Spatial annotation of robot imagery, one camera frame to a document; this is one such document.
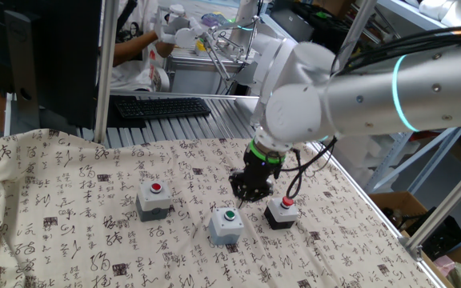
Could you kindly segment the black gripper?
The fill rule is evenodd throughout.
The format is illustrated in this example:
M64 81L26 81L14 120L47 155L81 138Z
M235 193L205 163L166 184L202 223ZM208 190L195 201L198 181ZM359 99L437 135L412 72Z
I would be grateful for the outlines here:
M245 169L232 170L229 176L239 209L244 202L257 202L273 194L273 185L268 178L282 168L284 157L277 151L263 154L254 148L249 149L243 159Z

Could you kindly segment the white gloved hand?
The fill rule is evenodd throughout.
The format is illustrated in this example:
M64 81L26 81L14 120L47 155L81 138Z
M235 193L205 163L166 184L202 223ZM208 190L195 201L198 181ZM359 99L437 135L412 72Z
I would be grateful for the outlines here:
M154 32L158 36L160 42L175 44L175 28L169 24L165 17L166 14L161 11L156 14Z

